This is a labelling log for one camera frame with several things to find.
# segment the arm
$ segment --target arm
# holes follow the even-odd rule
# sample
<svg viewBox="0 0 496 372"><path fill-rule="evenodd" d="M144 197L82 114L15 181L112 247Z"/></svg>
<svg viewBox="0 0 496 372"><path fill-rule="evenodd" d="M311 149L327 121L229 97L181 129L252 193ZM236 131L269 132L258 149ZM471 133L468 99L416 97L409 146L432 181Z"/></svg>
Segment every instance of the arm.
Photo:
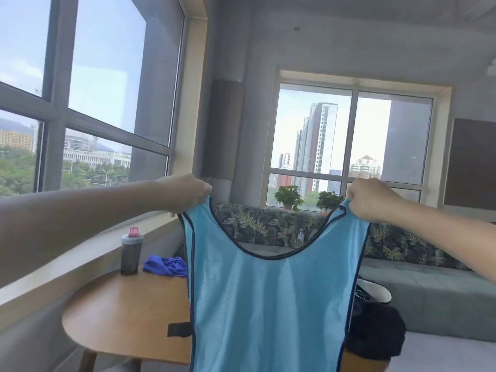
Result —
<svg viewBox="0 0 496 372"><path fill-rule="evenodd" d="M347 196L357 217L413 232L496 283L494 225L407 201L377 179L356 179Z"/></svg>
<svg viewBox="0 0 496 372"><path fill-rule="evenodd" d="M0 287L120 222L155 210L184 212L210 189L184 175L5 197L0 200Z"/></svg>

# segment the sofa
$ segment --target sofa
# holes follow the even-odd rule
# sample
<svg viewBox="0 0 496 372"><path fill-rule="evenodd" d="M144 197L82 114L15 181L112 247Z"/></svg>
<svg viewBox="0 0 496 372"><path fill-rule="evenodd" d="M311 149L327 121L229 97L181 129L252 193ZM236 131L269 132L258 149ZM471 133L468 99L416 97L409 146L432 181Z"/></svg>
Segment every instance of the sofa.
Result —
<svg viewBox="0 0 496 372"><path fill-rule="evenodd" d="M323 225L318 213L214 204L224 230L248 250L299 248ZM496 342L496 286L420 237L370 225L360 275L387 287L408 331Z"/></svg>

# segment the pink bottle cap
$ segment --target pink bottle cap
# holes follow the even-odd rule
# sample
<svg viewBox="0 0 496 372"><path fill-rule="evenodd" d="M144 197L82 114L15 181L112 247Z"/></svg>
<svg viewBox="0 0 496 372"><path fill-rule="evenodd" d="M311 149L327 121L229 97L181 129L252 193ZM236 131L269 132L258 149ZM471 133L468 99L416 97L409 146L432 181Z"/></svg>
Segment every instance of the pink bottle cap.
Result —
<svg viewBox="0 0 496 372"><path fill-rule="evenodd" d="M138 232L138 227L131 227L129 229L129 237L137 237L137 236L140 236Z"/></svg>

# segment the leaf-patterned cushion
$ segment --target leaf-patterned cushion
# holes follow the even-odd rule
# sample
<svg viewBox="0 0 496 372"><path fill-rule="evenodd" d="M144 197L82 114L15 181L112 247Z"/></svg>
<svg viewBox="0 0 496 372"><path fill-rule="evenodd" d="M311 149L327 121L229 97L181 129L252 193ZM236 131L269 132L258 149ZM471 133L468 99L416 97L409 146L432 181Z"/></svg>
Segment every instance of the leaf-patterned cushion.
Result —
<svg viewBox="0 0 496 372"><path fill-rule="evenodd" d="M258 208L236 204L215 204L222 227L240 243L298 248L319 230L325 217L310 212ZM470 270L454 257L400 227L372 223L364 257Z"/></svg>

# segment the blue towel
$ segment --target blue towel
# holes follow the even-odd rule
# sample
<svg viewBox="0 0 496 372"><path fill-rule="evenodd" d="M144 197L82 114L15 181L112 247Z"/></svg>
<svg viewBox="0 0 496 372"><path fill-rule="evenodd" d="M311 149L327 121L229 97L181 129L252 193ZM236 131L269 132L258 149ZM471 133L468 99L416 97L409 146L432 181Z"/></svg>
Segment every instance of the blue towel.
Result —
<svg viewBox="0 0 496 372"><path fill-rule="evenodd" d="M188 272L186 270L186 263L180 257L167 257L161 258L156 254L152 254L143 263L143 271L158 275L168 275L172 277L185 277Z"/></svg>

